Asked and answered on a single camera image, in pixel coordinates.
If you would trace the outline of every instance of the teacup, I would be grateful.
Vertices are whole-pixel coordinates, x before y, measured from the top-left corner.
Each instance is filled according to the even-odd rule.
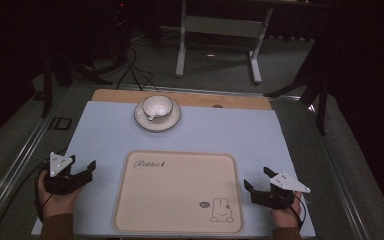
[[[162,123],[171,115],[173,102],[166,96],[156,95],[147,98],[142,104],[142,109],[149,121]]]

